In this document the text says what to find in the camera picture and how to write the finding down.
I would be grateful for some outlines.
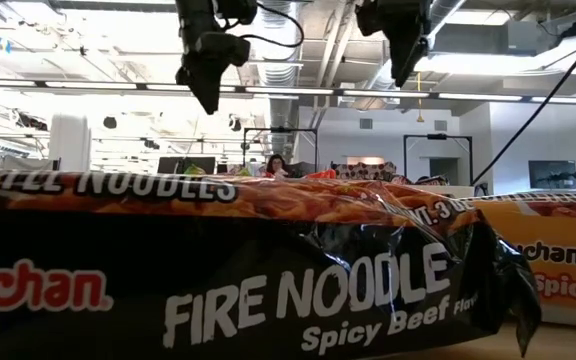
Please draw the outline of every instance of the black noodle package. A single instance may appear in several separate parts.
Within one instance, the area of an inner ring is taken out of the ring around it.
[[[379,182],[0,171],[0,359],[357,359],[541,318],[481,212]]]

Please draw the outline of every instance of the person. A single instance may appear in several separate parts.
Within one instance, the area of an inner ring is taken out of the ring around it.
[[[288,175],[286,161],[279,154],[275,154],[268,159],[266,174],[277,179],[285,178]]]

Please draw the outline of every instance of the column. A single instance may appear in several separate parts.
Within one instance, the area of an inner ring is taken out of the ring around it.
[[[62,171],[90,170],[92,133],[85,115],[56,113],[50,128],[51,160],[61,160]]]

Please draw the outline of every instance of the table surface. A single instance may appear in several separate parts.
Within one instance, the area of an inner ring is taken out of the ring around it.
[[[515,325],[505,324],[499,334],[439,349],[401,354],[392,360],[511,360],[521,359]],[[576,327],[542,325],[530,343],[526,360],[576,360]]]

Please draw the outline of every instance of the dark hair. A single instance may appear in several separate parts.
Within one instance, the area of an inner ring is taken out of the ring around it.
[[[266,164],[266,172],[269,174],[275,173],[275,170],[272,169],[272,162],[275,159],[281,160],[281,168],[284,169],[284,171],[286,171],[286,161],[284,161],[284,158],[281,157],[281,155],[275,154],[275,155],[271,156],[270,159],[268,159],[268,163]]]

